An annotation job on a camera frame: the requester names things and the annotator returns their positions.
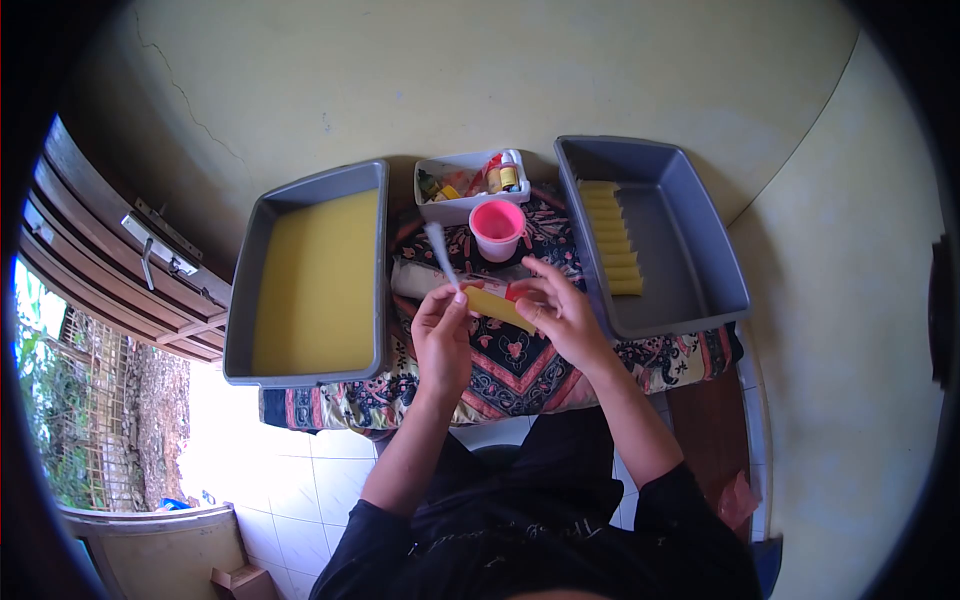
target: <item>hand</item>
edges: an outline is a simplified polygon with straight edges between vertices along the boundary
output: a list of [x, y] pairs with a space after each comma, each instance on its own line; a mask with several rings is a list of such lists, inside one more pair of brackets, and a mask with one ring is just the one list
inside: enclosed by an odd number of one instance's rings
[[525, 256], [522, 262], [539, 277], [511, 284], [511, 289], [524, 292], [516, 301], [516, 312], [542, 330], [557, 352], [580, 371], [595, 372], [614, 361], [619, 364], [587, 296], [556, 267], [533, 256]]
[[447, 283], [426, 295], [410, 326], [420, 365], [417, 396], [451, 412], [470, 382], [472, 321], [467, 295]]

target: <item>white plastic container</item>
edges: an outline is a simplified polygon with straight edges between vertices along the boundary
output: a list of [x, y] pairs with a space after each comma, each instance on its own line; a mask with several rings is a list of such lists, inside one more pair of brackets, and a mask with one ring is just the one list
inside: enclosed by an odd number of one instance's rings
[[506, 262], [513, 257], [526, 224], [527, 218], [519, 206], [499, 200], [478, 204], [469, 217], [477, 250], [490, 262]]
[[[505, 158], [516, 163], [516, 179], [520, 186], [518, 192], [500, 192], [499, 194], [487, 194], [484, 196], [471, 196], [469, 198], [455, 198], [441, 203], [424, 204], [425, 200], [420, 194], [420, 188], [417, 186], [417, 172], [423, 169], [434, 176], [437, 181], [443, 178], [443, 175], [454, 173], [461, 170], [479, 171], [491, 158], [503, 153]], [[444, 227], [454, 225], [466, 225], [470, 212], [480, 203], [487, 200], [506, 200], [514, 204], [523, 204], [530, 200], [530, 181], [527, 180], [526, 171], [523, 170], [523, 159], [517, 150], [493, 150], [490, 152], [474, 152], [466, 155], [439, 156], [437, 158], [425, 158], [419, 160], [414, 166], [414, 199], [417, 202], [417, 208], [426, 221], [436, 221]]]

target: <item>cup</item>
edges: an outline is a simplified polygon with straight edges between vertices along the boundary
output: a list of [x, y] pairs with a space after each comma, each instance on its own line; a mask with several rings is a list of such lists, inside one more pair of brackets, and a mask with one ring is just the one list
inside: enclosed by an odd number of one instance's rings
[[504, 262], [516, 252], [516, 240], [524, 234], [527, 218], [514, 203], [487, 200], [473, 208], [468, 223], [480, 255], [490, 262]]

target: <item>patterned tablecloth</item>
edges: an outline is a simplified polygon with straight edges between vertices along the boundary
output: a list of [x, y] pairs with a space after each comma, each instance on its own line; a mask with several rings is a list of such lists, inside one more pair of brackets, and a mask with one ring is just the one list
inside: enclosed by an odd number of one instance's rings
[[[479, 255], [469, 227], [446, 228], [447, 249], [459, 273], [488, 274], [517, 264], [525, 255], [558, 267], [581, 290], [577, 249], [564, 203], [551, 188], [535, 186], [522, 205], [527, 236], [513, 259], [488, 263]], [[438, 267], [417, 212], [401, 218], [395, 255]], [[394, 295], [389, 369], [366, 381], [330, 383], [313, 388], [260, 391], [260, 419], [303, 431], [351, 428], [377, 437], [399, 427], [420, 381], [410, 323], [419, 302]], [[481, 317], [470, 330], [473, 372], [451, 425], [470, 425], [519, 415], [557, 413], [597, 404], [580, 371], [553, 348], [539, 330], [534, 335], [497, 319]], [[743, 355], [733, 324], [680, 336], [659, 336], [613, 346], [624, 367], [645, 394], [719, 376]]]

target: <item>gray plastic tray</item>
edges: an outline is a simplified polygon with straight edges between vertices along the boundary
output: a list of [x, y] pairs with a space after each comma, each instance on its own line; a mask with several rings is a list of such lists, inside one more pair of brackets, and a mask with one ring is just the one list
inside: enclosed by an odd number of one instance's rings
[[[563, 135], [554, 143], [590, 305], [620, 340], [719, 327], [750, 313], [727, 230], [684, 151], [630, 137]], [[643, 275], [643, 296], [611, 296], [577, 189], [615, 181]]]
[[[385, 160], [369, 160], [330, 169], [288, 183], [261, 196], [253, 205], [247, 234], [240, 247], [233, 274], [233, 295], [227, 315], [224, 341], [224, 377], [234, 385], [260, 385], [264, 388], [297, 388], [334, 381], [371, 379], [382, 372], [389, 356], [387, 335], [387, 178], [390, 167]], [[293, 210], [369, 189], [379, 189], [376, 213], [376, 262], [373, 292], [373, 360], [359, 371], [315, 372], [298, 375], [260, 376], [252, 373], [253, 321], [260, 297], [263, 262], [276, 219]]]

